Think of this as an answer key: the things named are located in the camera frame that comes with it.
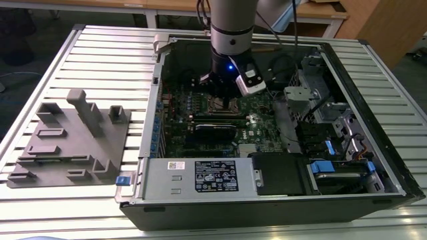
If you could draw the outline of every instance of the barcode sticker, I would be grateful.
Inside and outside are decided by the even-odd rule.
[[[132,8],[141,8],[143,4],[123,4],[125,7],[132,7]]]
[[[168,170],[184,170],[185,169],[185,162],[184,161],[169,161],[167,163]]]

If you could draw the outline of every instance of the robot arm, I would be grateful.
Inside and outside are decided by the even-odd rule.
[[[223,98],[224,106],[229,99],[248,96],[265,88],[251,53],[257,8],[264,12],[269,5],[276,9],[281,7],[281,11],[291,3],[289,0],[209,1],[212,66],[200,83],[208,86],[213,96]]]

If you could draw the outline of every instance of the table leg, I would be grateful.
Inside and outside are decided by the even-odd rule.
[[[327,39],[335,38],[335,35],[340,29],[343,21],[344,21],[343,19],[334,19],[332,20],[331,24],[325,28],[324,34],[321,36],[323,38],[327,38]]]
[[[159,27],[159,16],[157,10],[147,9],[145,10],[145,17],[147,17],[147,26],[149,29],[156,29]]]

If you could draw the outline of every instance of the gray plastic part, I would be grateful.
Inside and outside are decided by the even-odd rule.
[[[77,99],[80,101],[77,105],[81,102],[85,103],[84,98]],[[39,122],[23,156],[17,158],[16,167],[7,182],[9,188],[115,184],[123,159],[131,111],[119,107],[125,120],[121,121],[123,123],[112,124],[109,109],[97,109],[89,103],[85,106],[89,109],[87,117],[96,120],[101,128],[103,135],[99,137],[93,137],[76,109],[60,109],[56,108],[56,104],[41,104],[39,110],[51,113],[57,123]],[[55,137],[37,136],[37,133],[45,130],[53,130],[57,133],[57,129],[63,129],[67,134],[59,134]],[[83,174],[85,177],[77,177],[79,180],[69,174],[69,171],[75,173],[76,170],[85,170]]]
[[[36,136],[39,138],[65,137],[67,136],[67,131],[65,131],[64,128],[40,129],[36,132]]]
[[[89,172],[85,169],[69,169],[67,173],[67,178],[73,182],[91,180],[92,178]]]
[[[121,106],[111,106],[108,116],[112,124],[125,124],[128,121],[127,114]]]
[[[29,146],[27,153],[29,155],[51,155],[51,154],[59,154],[61,149],[56,145],[51,146]]]
[[[44,103],[37,110],[37,117],[44,124],[59,124],[55,114],[61,114],[63,110],[56,103]]]
[[[97,107],[93,106],[95,103],[91,105],[87,103],[87,93],[81,89],[72,89],[69,90],[67,96],[67,102],[75,106],[76,111],[79,112],[79,117],[81,122],[87,126],[89,132],[92,133],[93,137],[100,137],[104,135],[103,129],[99,124],[99,116],[97,113],[92,113],[92,110],[97,111]]]
[[[71,162],[76,165],[92,165],[95,161],[95,158],[88,155],[84,158],[75,156],[71,158]]]
[[[92,173],[95,173],[95,175],[100,178],[100,179],[105,179],[105,178],[111,178],[115,177],[116,175],[116,168],[111,163],[112,161],[107,161],[105,162],[105,166],[101,164],[101,162],[95,159],[93,162],[93,167],[92,167]]]
[[[20,173],[11,173],[8,180],[13,183],[32,183],[36,181],[36,175],[31,171],[23,171]]]

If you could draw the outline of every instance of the white label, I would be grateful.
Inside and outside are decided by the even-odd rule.
[[[334,19],[346,19],[347,16],[342,16],[342,15],[332,15],[331,18]]]
[[[168,170],[184,170],[185,169],[185,162],[184,161],[169,161],[167,163]]]
[[[143,4],[123,4],[125,7],[141,8]]]

